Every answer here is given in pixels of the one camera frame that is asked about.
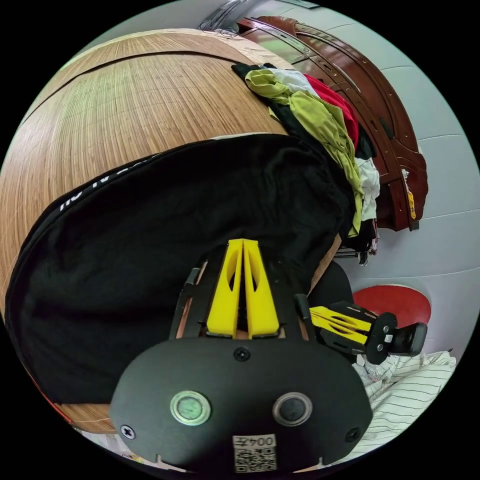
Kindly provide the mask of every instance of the robotic arm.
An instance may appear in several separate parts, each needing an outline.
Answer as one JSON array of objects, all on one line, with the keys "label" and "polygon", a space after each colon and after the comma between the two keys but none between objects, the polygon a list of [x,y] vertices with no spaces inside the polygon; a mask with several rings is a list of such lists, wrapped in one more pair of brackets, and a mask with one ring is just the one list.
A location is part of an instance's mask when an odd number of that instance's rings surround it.
[{"label": "robotic arm", "polygon": [[110,417],[130,450],[223,476],[350,453],[372,410],[338,352],[373,364],[413,356],[426,326],[397,328],[393,314],[347,302],[310,308],[300,291],[287,262],[253,240],[231,240],[193,268],[169,340],[139,355],[115,390]]}]

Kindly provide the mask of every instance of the bamboo mat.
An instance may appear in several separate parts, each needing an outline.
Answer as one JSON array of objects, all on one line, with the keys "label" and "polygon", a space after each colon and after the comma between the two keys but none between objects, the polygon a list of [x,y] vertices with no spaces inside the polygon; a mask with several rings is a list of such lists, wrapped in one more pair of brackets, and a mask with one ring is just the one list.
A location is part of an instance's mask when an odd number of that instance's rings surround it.
[{"label": "bamboo mat", "polygon": [[[99,45],[52,78],[22,120],[1,171],[3,313],[20,247],[59,196],[114,167],[185,143],[251,132],[285,134],[232,72],[232,61],[293,68],[245,38],[181,29]],[[115,431],[108,405],[58,407],[82,430]]]},{"label": "bamboo mat", "polygon": [[[71,82],[74,78],[92,69],[99,68],[111,62],[118,62],[139,55],[159,55],[162,53],[196,53],[220,57],[225,60],[242,63],[266,63],[255,57],[255,52],[265,52],[264,48],[255,49],[257,44],[240,36],[227,36],[214,32],[199,32],[193,29],[154,30],[149,32],[126,35],[102,45],[98,45],[82,55],[74,58],[63,66],[48,84],[43,88],[33,104],[28,109],[22,123],[46,99]],[[277,57],[278,68],[292,68],[285,60]]]}]

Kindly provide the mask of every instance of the black cloth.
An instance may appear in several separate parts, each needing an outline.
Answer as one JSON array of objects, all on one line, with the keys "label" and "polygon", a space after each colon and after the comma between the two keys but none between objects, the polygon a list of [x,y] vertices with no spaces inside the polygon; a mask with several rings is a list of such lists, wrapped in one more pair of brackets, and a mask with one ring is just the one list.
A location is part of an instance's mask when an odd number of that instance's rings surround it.
[{"label": "black cloth", "polygon": [[377,151],[370,138],[369,134],[362,127],[362,124],[358,123],[358,143],[355,150],[355,158],[368,160],[374,159],[377,156]]},{"label": "black cloth", "polygon": [[372,241],[377,237],[373,220],[364,220],[360,223],[357,236],[346,238],[341,246],[356,252],[367,252],[372,246]]},{"label": "black cloth", "polygon": [[326,162],[288,135],[191,143],[102,177],[47,208],[7,291],[10,338],[55,403],[109,403],[168,339],[192,267],[230,239],[274,247],[306,293],[348,210]]},{"label": "black cloth", "polygon": [[[265,63],[265,67],[275,68],[271,63]],[[258,70],[260,67],[257,65],[245,65],[243,63],[237,63],[231,66],[231,69],[243,80],[251,71]],[[355,198],[352,186],[349,184],[344,170],[337,164],[337,162],[327,152],[325,147],[310,133],[308,133],[302,124],[297,120],[295,115],[290,110],[288,105],[281,105],[270,98],[258,95],[255,92],[251,92],[257,98],[259,98],[265,105],[271,108],[272,112],[276,115],[280,123],[285,128],[286,132],[292,137],[296,137],[305,142],[316,154],[320,161],[326,163],[330,170],[331,177],[336,183],[338,188],[342,191],[348,201],[348,216],[345,217],[341,229],[339,230],[340,237],[346,239],[349,231],[352,228],[353,218],[356,211]]]}]

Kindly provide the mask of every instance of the screw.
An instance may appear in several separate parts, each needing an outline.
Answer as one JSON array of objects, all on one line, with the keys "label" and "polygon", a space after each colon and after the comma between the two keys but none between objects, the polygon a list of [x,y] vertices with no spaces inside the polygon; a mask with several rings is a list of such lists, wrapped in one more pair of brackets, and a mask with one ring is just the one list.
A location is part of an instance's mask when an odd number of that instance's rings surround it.
[{"label": "screw", "polygon": [[129,427],[128,425],[122,425],[120,427],[120,433],[129,440],[133,440],[135,438],[134,429]]},{"label": "screw", "polygon": [[250,358],[250,352],[241,346],[233,352],[233,358],[239,362],[246,362]]},{"label": "screw", "polygon": [[360,429],[359,428],[352,428],[346,435],[345,441],[348,443],[354,442],[360,436]]}]

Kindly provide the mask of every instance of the yellow label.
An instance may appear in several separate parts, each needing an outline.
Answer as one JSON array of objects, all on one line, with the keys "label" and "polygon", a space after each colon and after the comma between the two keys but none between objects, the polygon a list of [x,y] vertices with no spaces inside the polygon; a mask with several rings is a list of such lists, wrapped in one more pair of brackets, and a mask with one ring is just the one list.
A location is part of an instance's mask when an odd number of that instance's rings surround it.
[{"label": "yellow label", "polygon": [[417,214],[415,213],[414,194],[411,191],[408,192],[408,203],[410,204],[410,216],[415,220]]}]

